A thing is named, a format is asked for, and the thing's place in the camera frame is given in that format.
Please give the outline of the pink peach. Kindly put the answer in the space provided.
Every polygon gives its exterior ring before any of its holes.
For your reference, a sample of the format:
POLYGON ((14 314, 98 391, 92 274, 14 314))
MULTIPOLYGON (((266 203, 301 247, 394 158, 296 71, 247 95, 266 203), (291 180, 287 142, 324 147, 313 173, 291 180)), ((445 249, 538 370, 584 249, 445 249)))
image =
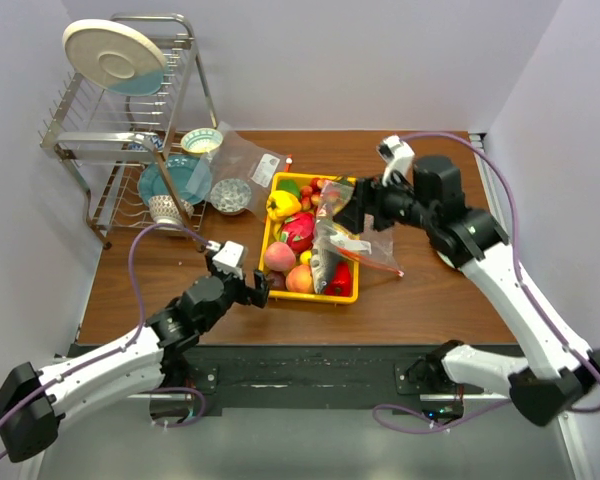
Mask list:
POLYGON ((274 242, 267 247, 263 261, 269 270, 286 272, 295 266, 296 256, 286 243, 274 242))

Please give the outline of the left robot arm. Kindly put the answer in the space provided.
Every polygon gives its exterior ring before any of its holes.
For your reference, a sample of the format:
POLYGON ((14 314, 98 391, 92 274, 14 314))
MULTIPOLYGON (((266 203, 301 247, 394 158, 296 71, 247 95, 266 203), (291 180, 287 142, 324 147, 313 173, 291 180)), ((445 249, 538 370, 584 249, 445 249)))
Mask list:
POLYGON ((235 304, 263 308, 269 286, 262 271, 254 283, 217 271, 123 337, 64 362, 11 369, 0 387, 0 439, 13 463, 46 450, 62 428, 126 396, 176 392, 187 380, 185 351, 235 304))

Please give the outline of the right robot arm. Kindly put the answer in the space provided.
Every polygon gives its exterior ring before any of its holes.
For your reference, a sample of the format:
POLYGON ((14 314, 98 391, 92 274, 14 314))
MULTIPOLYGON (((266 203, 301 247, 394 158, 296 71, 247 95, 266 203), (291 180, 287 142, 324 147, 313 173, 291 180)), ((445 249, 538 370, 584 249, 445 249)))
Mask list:
POLYGON ((406 377, 439 393, 469 384, 507 397, 545 426, 600 386, 600 348, 579 338, 523 275, 512 240, 486 210, 467 206, 460 170, 439 155, 415 161, 413 179, 357 179, 340 187, 337 223, 358 234, 365 219, 424 230, 430 245, 489 300, 516 338, 520 357, 450 340, 409 367, 406 377))

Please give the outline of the orange zip top bag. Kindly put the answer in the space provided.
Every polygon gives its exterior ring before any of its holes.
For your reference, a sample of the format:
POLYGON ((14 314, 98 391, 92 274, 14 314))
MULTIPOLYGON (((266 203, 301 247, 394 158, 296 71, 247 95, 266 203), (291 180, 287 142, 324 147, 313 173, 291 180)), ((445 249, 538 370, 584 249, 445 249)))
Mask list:
POLYGON ((345 227, 344 219, 336 219, 337 214, 345 213, 345 206, 353 205, 353 195, 353 178, 337 177, 326 181, 316 212, 315 242, 343 259, 402 278, 404 270, 394 258, 391 230, 374 230, 373 218, 369 214, 362 217, 361 233, 354 233, 352 227, 345 227))

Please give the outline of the grey toy fish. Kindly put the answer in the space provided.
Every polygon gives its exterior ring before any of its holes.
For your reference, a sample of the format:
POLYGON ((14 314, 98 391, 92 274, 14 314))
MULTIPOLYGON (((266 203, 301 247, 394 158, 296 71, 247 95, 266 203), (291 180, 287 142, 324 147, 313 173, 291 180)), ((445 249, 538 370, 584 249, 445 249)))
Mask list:
POLYGON ((325 239, 316 240, 311 251, 312 258, 309 266, 312 271, 314 292, 318 295, 325 295, 324 289, 331 281, 336 266, 344 260, 327 247, 325 239))

